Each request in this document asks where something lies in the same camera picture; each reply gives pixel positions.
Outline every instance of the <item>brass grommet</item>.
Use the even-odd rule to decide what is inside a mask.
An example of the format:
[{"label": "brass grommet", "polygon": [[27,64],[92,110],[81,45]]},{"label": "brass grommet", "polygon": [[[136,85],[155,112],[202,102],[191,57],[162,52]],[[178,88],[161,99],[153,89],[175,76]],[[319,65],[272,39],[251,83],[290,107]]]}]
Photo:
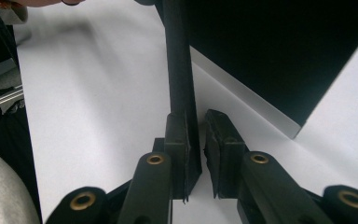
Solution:
[{"label": "brass grommet", "polygon": [[338,198],[345,203],[346,205],[354,208],[358,208],[358,194],[349,190],[341,190],[338,193]]},{"label": "brass grommet", "polygon": [[164,162],[164,158],[160,155],[151,155],[147,158],[147,163],[158,165]]},{"label": "brass grommet", "polygon": [[260,163],[260,164],[264,164],[264,163],[268,163],[269,162],[269,158],[266,156],[263,156],[261,154],[254,154],[251,156],[251,160],[254,161],[255,163]]},{"label": "brass grommet", "polygon": [[[79,199],[84,198],[86,199],[85,202],[80,202]],[[75,198],[71,201],[71,208],[75,211],[84,210],[95,203],[95,194],[91,191],[85,191],[77,194]]]}]

